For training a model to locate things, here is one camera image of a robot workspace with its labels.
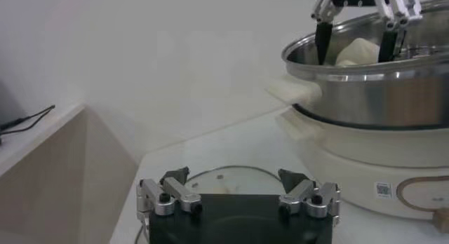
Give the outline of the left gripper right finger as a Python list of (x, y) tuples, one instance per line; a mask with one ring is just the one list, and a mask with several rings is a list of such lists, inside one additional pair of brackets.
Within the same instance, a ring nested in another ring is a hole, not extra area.
[(279, 196), (279, 213), (283, 219), (304, 212), (314, 219), (331, 217), (333, 226), (340, 223), (341, 188), (333, 182), (319, 186), (303, 173), (279, 169), (285, 193)]

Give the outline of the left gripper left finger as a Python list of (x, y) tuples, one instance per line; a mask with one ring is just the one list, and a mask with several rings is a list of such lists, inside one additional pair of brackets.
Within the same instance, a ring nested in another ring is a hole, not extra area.
[(203, 203), (200, 194), (185, 186), (189, 168), (171, 170), (157, 182), (141, 179), (136, 186), (137, 218), (149, 230), (150, 215), (170, 217), (175, 214), (176, 205), (181, 211), (197, 216), (202, 213)]

